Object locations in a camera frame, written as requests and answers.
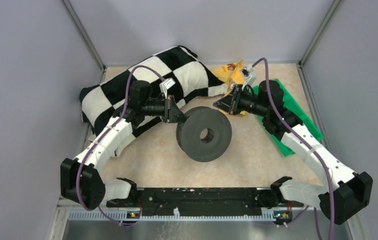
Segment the grey plastic cable spool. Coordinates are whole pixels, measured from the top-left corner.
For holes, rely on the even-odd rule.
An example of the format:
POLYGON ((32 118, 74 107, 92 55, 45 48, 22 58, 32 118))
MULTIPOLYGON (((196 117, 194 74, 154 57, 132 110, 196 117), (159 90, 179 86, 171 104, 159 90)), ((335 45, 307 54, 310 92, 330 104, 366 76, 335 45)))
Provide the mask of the grey plastic cable spool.
POLYGON ((176 140, 192 160, 207 163, 218 159, 232 140, 232 125, 219 110, 197 106, 185 112, 187 120, 176 127, 176 140))

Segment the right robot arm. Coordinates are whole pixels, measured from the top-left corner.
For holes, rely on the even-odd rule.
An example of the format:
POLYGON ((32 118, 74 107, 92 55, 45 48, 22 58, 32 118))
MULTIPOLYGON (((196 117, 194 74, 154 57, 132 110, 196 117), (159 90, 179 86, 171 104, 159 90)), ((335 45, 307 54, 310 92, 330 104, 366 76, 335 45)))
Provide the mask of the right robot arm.
POLYGON ((331 222, 341 225, 369 205, 373 178, 365 171, 354 171, 332 155, 303 120, 285 107, 285 94, 275 80, 262 81, 257 93, 249 85, 236 84, 213 106, 230 115, 247 112, 260 116, 265 130, 323 180, 320 186, 281 177, 271 185, 270 200, 274 205, 295 201, 320 208, 331 222))

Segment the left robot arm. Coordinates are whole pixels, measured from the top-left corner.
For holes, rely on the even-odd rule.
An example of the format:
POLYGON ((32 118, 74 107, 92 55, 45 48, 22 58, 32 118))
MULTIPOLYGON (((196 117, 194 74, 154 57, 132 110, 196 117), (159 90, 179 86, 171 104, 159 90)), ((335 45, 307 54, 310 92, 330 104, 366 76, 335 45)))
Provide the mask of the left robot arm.
POLYGON ((127 83, 123 106, 114 112, 102 132, 76 157, 66 158, 61 163, 61 196, 89 211, 110 200, 119 200, 126 207, 133 206, 138 198, 134 184, 124 178, 104 182, 100 173, 146 116, 160 117, 165 123, 187 120, 174 96, 168 94, 175 83, 172 78, 163 80, 159 85, 161 94, 156 98, 151 96, 153 88, 147 81, 127 83))

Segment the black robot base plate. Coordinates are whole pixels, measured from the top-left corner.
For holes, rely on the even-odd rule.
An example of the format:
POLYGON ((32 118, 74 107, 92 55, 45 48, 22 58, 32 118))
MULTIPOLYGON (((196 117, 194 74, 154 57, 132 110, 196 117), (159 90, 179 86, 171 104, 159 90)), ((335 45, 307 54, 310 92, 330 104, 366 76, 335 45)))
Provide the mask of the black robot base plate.
POLYGON ((142 216, 171 216, 175 209, 183 217, 260 216, 263 209, 302 207, 278 199, 269 188, 137 188, 126 199, 109 200, 108 208, 135 208, 142 216))

